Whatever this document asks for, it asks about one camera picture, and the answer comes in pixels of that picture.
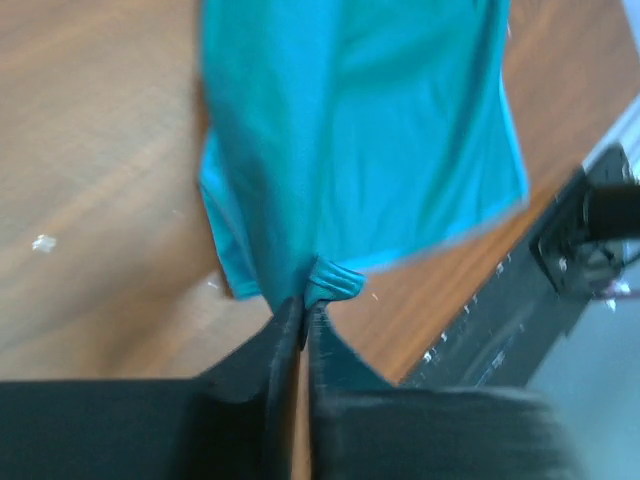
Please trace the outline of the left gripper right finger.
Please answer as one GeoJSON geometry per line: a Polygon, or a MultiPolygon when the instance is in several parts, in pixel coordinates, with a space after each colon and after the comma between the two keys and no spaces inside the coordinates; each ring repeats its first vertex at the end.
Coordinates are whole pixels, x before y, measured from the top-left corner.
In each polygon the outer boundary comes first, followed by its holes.
{"type": "Polygon", "coordinates": [[[577,479],[551,408],[512,388],[400,388],[307,313],[314,479],[577,479]]]}

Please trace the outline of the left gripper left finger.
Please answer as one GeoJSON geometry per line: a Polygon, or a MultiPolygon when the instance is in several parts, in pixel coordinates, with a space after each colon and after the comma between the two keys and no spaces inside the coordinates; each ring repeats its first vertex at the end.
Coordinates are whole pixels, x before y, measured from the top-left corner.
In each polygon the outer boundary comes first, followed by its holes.
{"type": "Polygon", "coordinates": [[[5,479],[286,479],[304,305],[192,378],[5,381],[5,479]]]}

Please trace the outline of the teal cloth napkin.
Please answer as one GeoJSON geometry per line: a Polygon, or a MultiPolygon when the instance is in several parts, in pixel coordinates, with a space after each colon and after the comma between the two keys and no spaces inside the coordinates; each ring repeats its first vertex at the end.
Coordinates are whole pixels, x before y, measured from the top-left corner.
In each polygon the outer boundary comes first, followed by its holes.
{"type": "Polygon", "coordinates": [[[507,1],[206,1],[199,184],[238,299],[356,297],[526,203],[507,1]]]}

